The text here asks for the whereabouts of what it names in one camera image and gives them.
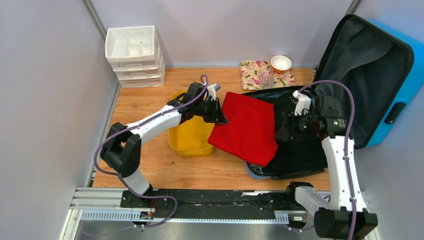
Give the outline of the yellow plastic basket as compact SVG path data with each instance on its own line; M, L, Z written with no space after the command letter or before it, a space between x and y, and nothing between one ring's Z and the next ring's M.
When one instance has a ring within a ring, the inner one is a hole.
M207 156L215 147L208 143L214 128L213 123L204 122L194 116L181 125L168 129L168 144L180 157Z

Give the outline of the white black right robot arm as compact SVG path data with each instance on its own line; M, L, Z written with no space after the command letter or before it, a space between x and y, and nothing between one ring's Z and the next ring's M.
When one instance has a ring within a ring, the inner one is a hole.
M308 182L292 181L286 188L286 205L300 207L312 215L318 237L334 240L363 240L378 225L369 212L358 182L354 161L351 119L342 117L338 100L330 96L309 96L295 91L291 112L281 114L275 138L281 142L320 140L327 161L331 194L327 200Z

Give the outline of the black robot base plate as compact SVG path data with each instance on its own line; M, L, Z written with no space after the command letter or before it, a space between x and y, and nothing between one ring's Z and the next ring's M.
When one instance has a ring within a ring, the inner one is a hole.
M259 220L305 222L307 211L289 201L284 191L153 189L159 199L144 199L130 191L122 193L120 207L153 211L154 216L173 220Z

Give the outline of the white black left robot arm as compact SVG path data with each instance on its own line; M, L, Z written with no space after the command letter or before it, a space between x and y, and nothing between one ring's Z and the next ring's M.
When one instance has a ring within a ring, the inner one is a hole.
M128 125L116 122L109 129L105 141L95 153L113 169L111 174L132 192L138 206L145 208L153 201L153 194L149 191L151 184L139 169L144 144L194 116L201 117L205 123L227 124L216 96L220 88L218 83L193 82L186 92L171 99L156 113Z

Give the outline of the red cloth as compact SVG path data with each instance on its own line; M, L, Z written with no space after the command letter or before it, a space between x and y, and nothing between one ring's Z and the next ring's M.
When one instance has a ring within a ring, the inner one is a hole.
M271 103L227 92L222 105L227 124L215 124L208 143L247 163L266 167L276 155L275 112Z

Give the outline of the blue fish print suitcase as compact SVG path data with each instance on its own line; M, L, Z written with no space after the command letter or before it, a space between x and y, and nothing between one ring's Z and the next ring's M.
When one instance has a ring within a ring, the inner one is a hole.
M351 135L354 149L380 144L396 119L424 85L424 42L379 21L350 14L336 26L313 82L333 80L351 91L355 113ZM300 90L290 86L256 90L244 95L263 101ZM350 116L350 99L342 87L332 83L312 86L318 96L339 100L341 117ZM245 162L254 179L294 179L323 173L316 168L299 174L272 175L261 166Z

